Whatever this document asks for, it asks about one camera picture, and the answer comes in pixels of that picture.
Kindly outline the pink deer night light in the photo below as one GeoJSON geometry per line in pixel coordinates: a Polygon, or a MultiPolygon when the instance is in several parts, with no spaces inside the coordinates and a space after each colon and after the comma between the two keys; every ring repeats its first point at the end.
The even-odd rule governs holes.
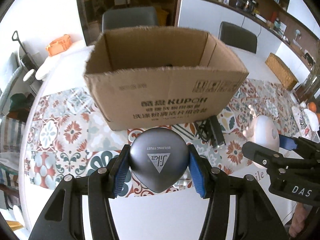
{"type": "Polygon", "coordinates": [[[279,133],[272,119],[257,114],[252,105],[249,105],[248,108],[252,121],[242,132],[247,142],[278,152],[280,148],[279,133]]]}

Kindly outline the glass kettle on shelf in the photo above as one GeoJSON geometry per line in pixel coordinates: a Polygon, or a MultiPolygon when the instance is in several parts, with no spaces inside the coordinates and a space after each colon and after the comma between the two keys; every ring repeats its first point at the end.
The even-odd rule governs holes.
{"type": "Polygon", "coordinates": [[[235,6],[244,12],[252,13],[255,3],[252,0],[236,0],[235,6]]]}

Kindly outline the black power adapter with cable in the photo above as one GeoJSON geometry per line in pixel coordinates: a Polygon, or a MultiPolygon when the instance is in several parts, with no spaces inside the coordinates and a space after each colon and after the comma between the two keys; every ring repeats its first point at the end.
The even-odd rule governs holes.
{"type": "Polygon", "coordinates": [[[213,148],[226,144],[217,116],[212,115],[206,120],[196,121],[194,125],[199,138],[208,142],[213,148]]]}

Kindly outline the dark green chair left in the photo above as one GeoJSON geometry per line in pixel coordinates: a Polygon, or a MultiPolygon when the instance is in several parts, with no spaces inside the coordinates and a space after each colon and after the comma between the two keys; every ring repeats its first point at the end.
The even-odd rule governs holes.
{"type": "Polygon", "coordinates": [[[159,26],[157,12],[154,7],[112,9],[103,14],[102,32],[138,26],[159,26]]]}

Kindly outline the striped fabric basket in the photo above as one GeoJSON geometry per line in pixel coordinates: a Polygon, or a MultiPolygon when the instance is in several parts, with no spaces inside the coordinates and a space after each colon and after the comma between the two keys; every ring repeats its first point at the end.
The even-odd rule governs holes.
{"type": "Polygon", "coordinates": [[[1,119],[1,153],[19,153],[25,122],[4,116],[1,119]]]}

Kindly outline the grey Sika rounded case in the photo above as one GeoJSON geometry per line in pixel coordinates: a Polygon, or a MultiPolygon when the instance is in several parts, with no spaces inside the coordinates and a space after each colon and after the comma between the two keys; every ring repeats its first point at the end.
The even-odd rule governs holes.
{"type": "Polygon", "coordinates": [[[131,170],[155,193],[161,193],[174,185],[184,175],[188,163],[187,144],[178,133],[170,129],[148,129],[131,144],[131,170]]]}

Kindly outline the woven wicker tissue box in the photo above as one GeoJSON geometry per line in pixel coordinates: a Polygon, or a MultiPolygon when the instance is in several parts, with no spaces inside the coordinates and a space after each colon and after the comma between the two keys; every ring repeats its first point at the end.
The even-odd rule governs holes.
{"type": "Polygon", "coordinates": [[[298,83],[297,78],[289,67],[274,53],[270,53],[265,61],[285,89],[291,91],[298,83]]]}

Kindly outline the grey sofa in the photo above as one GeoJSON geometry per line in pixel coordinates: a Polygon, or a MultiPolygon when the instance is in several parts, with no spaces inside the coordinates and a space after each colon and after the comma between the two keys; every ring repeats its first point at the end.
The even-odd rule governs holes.
{"type": "Polygon", "coordinates": [[[23,67],[18,64],[16,54],[12,53],[5,64],[4,70],[1,71],[1,113],[11,90],[22,74],[22,70],[23,67]]]}

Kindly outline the dark green chair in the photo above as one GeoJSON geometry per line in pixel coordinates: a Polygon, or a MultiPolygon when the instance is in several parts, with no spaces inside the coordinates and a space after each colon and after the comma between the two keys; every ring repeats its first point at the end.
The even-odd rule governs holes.
{"type": "Polygon", "coordinates": [[[221,22],[219,39],[226,45],[257,53],[258,38],[251,31],[238,25],[221,22]]]}
{"type": "Polygon", "coordinates": [[[159,26],[157,12],[154,7],[112,9],[103,14],[102,32],[138,26],[159,26]]]}

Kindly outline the white cylindrical air purifier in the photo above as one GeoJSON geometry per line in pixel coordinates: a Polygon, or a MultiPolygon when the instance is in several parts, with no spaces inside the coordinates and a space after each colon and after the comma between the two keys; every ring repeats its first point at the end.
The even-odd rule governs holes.
{"type": "Polygon", "coordinates": [[[25,82],[29,87],[31,88],[32,94],[34,96],[37,96],[41,86],[42,86],[42,81],[37,80],[35,77],[36,70],[31,69],[29,70],[25,76],[23,77],[23,82],[25,82]]]}

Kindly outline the dark green chair right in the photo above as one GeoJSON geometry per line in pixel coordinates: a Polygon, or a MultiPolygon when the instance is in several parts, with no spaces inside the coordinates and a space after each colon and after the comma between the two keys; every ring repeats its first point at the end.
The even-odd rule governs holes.
{"type": "Polygon", "coordinates": [[[258,38],[251,31],[238,25],[221,22],[219,39],[226,45],[257,53],[258,38]]]}

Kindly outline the small clear plastic bottle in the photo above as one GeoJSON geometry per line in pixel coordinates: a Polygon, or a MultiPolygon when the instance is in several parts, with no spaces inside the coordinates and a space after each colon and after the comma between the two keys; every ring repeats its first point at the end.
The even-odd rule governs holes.
{"type": "Polygon", "coordinates": [[[192,181],[191,175],[185,172],[185,174],[181,176],[181,178],[178,181],[176,181],[173,187],[176,189],[179,189],[181,186],[186,187],[191,181],[192,181]]]}

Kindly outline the black upright vacuum cleaner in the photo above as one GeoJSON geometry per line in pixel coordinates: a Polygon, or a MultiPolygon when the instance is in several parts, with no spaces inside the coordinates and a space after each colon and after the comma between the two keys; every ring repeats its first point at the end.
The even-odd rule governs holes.
{"type": "Polygon", "coordinates": [[[22,53],[20,53],[20,51],[18,52],[18,56],[19,56],[21,65],[23,67],[27,68],[27,70],[33,69],[33,70],[37,71],[38,65],[34,61],[33,57],[26,51],[24,45],[20,41],[18,31],[14,31],[11,39],[12,39],[12,41],[17,41],[20,45],[21,50],[22,50],[22,53]]]}

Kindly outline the brown cardboard box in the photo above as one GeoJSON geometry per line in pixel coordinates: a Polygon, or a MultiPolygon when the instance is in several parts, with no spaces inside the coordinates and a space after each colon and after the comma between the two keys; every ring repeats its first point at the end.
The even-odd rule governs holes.
{"type": "Polygon", "coordinates": [[[104,32],[84,80],[110,129],[150,128],[219,114],[249,72],[209,32],[132,27],[104,32]]]}

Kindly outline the white sideboard cabinet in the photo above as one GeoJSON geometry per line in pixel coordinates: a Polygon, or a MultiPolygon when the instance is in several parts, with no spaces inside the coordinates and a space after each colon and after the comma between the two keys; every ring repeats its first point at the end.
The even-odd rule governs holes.
{"type": "Polygon", "coordinates": [[[232,23],[255,34],[257,55],[260,58],[266,59],[270,53],[276,54],[283,61],[297,57],[274,32],[232,9],[204,0],[181,1],[179,27],[205,30],[218,36],[222,22],[232,23]]]}

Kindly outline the patterned floral table runner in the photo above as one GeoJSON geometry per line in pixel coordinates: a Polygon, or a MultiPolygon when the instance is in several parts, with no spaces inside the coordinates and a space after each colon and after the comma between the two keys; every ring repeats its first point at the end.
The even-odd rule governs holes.
{"type": "MultiPolygon", "coordinates": [[[[242,153],[243,131],[252,120],[250,108],[268,116],[280,134],[314,138],[303,110],[282,85],[254,79],[244,82],[217,117],[225,140],[222,145],[203,141],[200,124],[169,125],[169,129],[193,144],[213,167],[231,174],[251,164],[242,153]]],[[[65,175],[87,176],[106,166],[142,132],[142,128],[112,131],[84,88],[42,96],[28,132],[24,179],[52,190],[65,175]]]]}

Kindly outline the cream flower-shaped kids table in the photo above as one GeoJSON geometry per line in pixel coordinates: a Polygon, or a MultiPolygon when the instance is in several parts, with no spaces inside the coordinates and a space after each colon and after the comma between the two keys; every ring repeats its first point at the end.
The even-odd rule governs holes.
{"type": "Polygon", "coordinates": [[[66,51],[47,57],[37,70],[36,79],[44,81],[51,72],[60,68],[66,70],[70,67],[85,65],[94,46],[95,42],[87,46],[85,40],[80,40],[74,42],[66,51]]]}

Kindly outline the orange plastic crate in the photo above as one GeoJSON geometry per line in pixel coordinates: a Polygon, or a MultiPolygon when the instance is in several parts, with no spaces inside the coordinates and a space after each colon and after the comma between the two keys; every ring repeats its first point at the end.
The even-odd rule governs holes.
{"type": "Polygon", "coordinates": [[[65,34],[60,38],[57,38],[50,42],[48,46],[46,46],[46,51],[50,57],[62,53],[69,49],[72,45],[71,37],[69,34],[65,34]]]}

